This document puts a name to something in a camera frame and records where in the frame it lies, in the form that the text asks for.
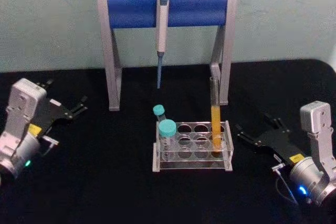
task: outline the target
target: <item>yellow liquid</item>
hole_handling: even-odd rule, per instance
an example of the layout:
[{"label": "yellow liquid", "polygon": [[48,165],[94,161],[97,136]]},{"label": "yellow liquid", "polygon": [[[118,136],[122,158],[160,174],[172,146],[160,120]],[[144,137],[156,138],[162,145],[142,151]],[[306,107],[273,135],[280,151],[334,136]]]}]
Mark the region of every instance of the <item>yellow liquid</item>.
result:
[{"label": "yellow liquid", "polygon": [[220,120],[220,106],[211,106],[212,142],[218,151],[220,151],[220,144],[222,142]]}]

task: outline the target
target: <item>gray stand leg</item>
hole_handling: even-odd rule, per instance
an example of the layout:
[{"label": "gray stand leg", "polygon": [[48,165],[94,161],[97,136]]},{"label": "gray stand leg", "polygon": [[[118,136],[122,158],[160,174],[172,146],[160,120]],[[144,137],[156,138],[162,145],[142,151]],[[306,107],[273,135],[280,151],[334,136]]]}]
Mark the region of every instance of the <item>gray stand leg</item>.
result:
[{"label": "gray stand leg", "polygon": [[[219,102],[221,105],[228,105],[230,69],[235,39],[236,8],[237,0],[227,0],[226,25],[225,27],[218,27],[210,64],[211,75],[220,80]],[[222,66],[220,69],[219,63],[221,55]]]},{"label": "gray stand leg", "polygon": [[120,110],[121,72],[116,38],[110,29],[107,0],[97,0],[110,111]]}]

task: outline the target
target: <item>black table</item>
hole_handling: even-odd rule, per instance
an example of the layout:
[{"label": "black table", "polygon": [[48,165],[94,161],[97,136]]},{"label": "black table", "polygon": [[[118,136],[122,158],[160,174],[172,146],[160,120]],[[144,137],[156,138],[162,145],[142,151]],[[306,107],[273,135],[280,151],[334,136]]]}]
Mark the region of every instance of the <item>black table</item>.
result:
[{"label": "black table", "polygon": [[157,91],[156,68],[123,70],[121,110],[108,111],[105,72],[63,70],[0,74],[0,130],[11,85],[19,78],[55,82],[48,96],[72,107],[85,94],[89,110],[50,136],[60,145],[36,157],[14,185],[0,193],[0,223],[333,223],[314,205],[296,207],[275,190],[277,162],[255,154],[236,139],[234,125],[258,135],[267,129],[262,114],[283,119],[291,140],[310,154],[299,109],[315,100],[331,105],[336,120],[336,75],[316,60],[234,63],[229,120],[234,141],[233,172],[173,170],[152,173],[155,116],[160,102],[177,122],[209,121],[206,65],[164,67]]}]

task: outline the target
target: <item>teal cap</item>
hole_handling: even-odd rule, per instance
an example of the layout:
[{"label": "teal cap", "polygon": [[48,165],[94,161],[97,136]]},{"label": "teal cap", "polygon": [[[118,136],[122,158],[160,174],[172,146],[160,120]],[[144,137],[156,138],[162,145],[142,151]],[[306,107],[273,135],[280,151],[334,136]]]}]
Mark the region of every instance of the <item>teal cap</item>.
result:
[{"label": "teal cap", "polygon": [[176,133],[176,123],[173,120],[165,119],[159,123],[159,133],[161,136],[170,137]]},{"label": "teal cap", "polygon": [[164,114],[164,107],[161,104],[158,104],[153,107],[154,115],[162,115]]}]

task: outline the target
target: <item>wall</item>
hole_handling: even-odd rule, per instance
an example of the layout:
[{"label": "wall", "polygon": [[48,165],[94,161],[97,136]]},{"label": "wall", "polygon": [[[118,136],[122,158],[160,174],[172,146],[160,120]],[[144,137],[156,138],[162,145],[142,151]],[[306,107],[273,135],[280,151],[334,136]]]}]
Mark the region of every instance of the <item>wall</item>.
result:
[{"label": "wall", "polygon": [[[0,72],[103,66],[96,0],[0,0]],[[235,61],[332,64],[336,0],[239,0]],[[209,62],[216,28],[170,28],[167,65]],[[154,29],[117,30],[125,66],[155,65]]]}]

